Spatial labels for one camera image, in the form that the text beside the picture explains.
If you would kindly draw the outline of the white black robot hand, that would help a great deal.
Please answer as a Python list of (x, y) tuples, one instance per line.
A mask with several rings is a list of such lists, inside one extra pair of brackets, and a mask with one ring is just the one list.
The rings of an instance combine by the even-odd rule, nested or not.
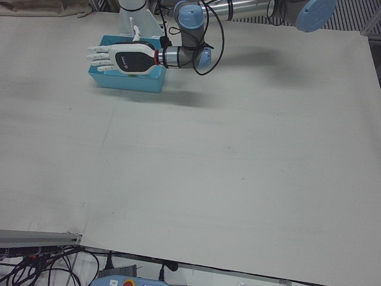
[(123, 74), (148, 74), (158, 65), (158, 50), (141, 39), (140, 28), (133, 26), (133, 40), (87, 48), (87, 59), (99, 72), (117, 70)]

